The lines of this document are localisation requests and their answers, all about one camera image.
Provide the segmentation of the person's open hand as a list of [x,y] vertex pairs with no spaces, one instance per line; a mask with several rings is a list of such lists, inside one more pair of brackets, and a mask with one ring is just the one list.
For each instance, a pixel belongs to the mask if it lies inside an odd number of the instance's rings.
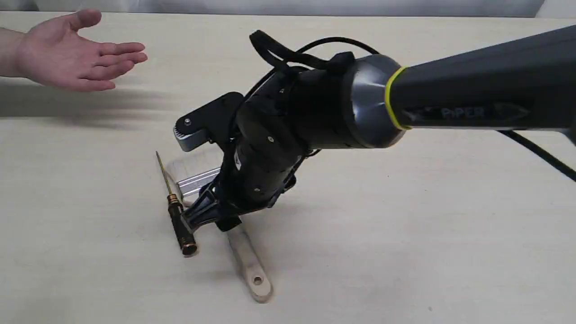
[[96,42],[79,35],[101,19],[99,10],[82,9],[25,32],[17,50],[22,78],[76,92],[113,90],[115,79],[148,57],[142,43]]

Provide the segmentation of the person's bare forearm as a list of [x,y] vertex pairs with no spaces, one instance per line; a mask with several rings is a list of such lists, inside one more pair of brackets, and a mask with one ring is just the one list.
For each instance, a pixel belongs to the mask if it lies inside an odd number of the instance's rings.
[[0,28],[0,76],[22,77],[18,68],[18,47],[25,37],[22,31]]

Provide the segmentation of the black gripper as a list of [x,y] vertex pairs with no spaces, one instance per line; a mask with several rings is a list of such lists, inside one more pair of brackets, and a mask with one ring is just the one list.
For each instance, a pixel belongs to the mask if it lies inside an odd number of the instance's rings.
[[294,185],[306,153],[285,121],[278,91],[259,91],[247,99],[228,93],[204,108],[210,139],[224,159],[215,182],[181,213],[190,234],[210,223],[228,232],[242,224],[240,215],[272,207]]

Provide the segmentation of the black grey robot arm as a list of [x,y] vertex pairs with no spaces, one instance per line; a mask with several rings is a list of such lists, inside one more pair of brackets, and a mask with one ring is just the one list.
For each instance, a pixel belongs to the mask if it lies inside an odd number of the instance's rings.
[[183,151],[210,142],[223,152],[218,174],[181,213],[190,233],[210,223],[226,232],[272,207],[321,150],[388,148],[411,129],[495,130],[575,178],[517,133],[575,142],[574,25],[411,67],[344,37],[297,51],[261,30],[249,39],[272,69],[247,94],[224,94],[175,123]]

